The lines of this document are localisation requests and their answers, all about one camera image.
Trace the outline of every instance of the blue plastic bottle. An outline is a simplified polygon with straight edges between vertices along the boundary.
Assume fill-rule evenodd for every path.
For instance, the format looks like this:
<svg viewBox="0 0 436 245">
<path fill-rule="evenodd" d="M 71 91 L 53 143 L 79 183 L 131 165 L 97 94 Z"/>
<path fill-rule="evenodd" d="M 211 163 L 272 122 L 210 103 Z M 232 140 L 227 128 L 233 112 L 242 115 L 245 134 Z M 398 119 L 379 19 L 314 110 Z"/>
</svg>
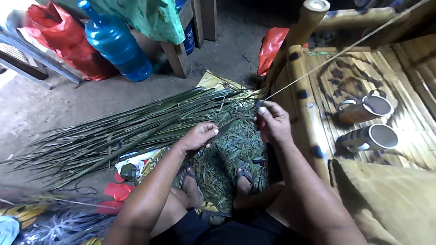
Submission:
<svg viewBox="0 0 436 245">
<path fill-rule="evenodd" d="M 85 25 L 86 39 L 128 79 L 140 82 L 152 67 L 122 19 L 99 15 L 87 0 L 78 2 L 91 20 Z"/>
</svg>

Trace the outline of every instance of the person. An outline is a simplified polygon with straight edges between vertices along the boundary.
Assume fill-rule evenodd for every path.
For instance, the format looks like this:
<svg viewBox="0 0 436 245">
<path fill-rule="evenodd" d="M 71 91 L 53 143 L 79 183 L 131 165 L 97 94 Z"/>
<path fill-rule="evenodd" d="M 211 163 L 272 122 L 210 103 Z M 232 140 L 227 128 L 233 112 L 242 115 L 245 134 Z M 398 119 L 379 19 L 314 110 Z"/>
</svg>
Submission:
<svg viewBox="0 0 436 245">
<path fill-rule="evenodd" d="M 228 221 L 212 226 L 192 210 L 203 202 L 192 168 L 180 174 L 182 189 L 172 186 L 188 152 L 201 148 L 219 132 L 213 123 L 199 123 L 130 194 L 103 245 L 367 244 L 333 189 L 322 182 L 295 146 L 288 113 L 278 104 L 264 101 L 257 116 L 265 121 L 264 133 L 274 146 L 283 182 L 250 195 L 251 175 L 237 169 L 233 208 L 260 205 L 265 207 L 263 213 L 248 224 Z"/>
</svg>

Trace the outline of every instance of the left hand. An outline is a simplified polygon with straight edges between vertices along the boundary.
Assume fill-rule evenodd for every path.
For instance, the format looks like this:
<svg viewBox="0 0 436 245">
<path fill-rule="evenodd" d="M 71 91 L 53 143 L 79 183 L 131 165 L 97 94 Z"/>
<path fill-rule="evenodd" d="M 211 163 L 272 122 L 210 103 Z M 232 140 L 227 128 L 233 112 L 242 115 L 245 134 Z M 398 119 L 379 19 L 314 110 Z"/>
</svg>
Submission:
<svg viewBox="0 0 436 245">
<path fill-rule="evenodd" d="M 186 155 L 188 151 L 198 150 L 208 140 L 217 135 L 218 132 L 218 127 L 215 124 L 211 122 L 201 122 L 189 130 L 189 132 L 176 143 L 176 146 L 180 147 L 182 152 Z"/>
</svg>

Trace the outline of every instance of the concrete floor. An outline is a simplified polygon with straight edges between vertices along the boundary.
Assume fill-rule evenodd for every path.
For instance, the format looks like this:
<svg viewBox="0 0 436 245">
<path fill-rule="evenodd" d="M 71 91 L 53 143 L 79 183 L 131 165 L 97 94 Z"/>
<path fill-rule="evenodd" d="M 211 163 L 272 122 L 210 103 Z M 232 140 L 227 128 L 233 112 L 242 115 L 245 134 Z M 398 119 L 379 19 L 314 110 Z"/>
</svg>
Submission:
<svg viewBox="0 0 436 245">
<path fill-rule="evenodd" d="M 188 57 L 192 66 L 188 79 L 153 73 L 134 83 L 123 76 L 99 82 L 76 84 L 51 72 L 47 90 L 17 75 L 0 89 L 0 159 L 19 154 L 35 137 L 48 129 L 70 126 L 112 112 L 122 112 L 147 102 L 191 89 L 200 81 L 206 68 L 211 72 L 247 87 L 260 81 L 256 75 L 261 40 L 271 27 L 288 27 L 289 18 L 251 1 L 218 2 L 218 40 L 204 41 Z M 0 166 L 2 184 L 40 189 L 41 181 L 26 182 L 26 171 L 8 174 L 11 165 Z M 80 185 L 101 191 L 113 182 L 114 172 L 101 172 L 83 178 Z"/>
</svg>

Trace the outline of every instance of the pile of bamboo leaves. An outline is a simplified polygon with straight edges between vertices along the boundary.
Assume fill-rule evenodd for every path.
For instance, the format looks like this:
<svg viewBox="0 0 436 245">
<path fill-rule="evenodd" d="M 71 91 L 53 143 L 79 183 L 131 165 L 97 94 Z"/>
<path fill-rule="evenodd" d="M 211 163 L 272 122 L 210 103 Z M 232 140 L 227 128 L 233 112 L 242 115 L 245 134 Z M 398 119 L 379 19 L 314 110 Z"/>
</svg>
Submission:
<svg viewBox="0 0 436 245">
<path fill-rule="evenodd" d="M 242 91 L 203 87 L 172 95 L 130 111 L 75 126 L 43 132 L 34 149 L 3 163 L 33 171 L 32 180 L 48 178 L 52 189 L 87 174 L 110 169 L 117 161 L 170 146 L 199 122 L 212 122 L 231 97 Z M 121 157 L 137 152 L 128 157 Z"/>
<path fill-rule="evenodd" d="M 258 160 L 265 159 L 264 145 L 260 132 L 251 122 L 255 115 L 252 104 L 229 103 L 211 117 L 217 125 L 222 125 L 241 113 L 244 117 L 236 120 L 224 136 L 189 160 L 205 200 L 212 202 L 221 212 L 229 212 L 232 208 L 235 175 L 239 167 L 253 174 L 255 190 L 261 191 L 266 186 L 266 169 L 263 163 L 258 163 L 262 162 Z"/>
</svg>

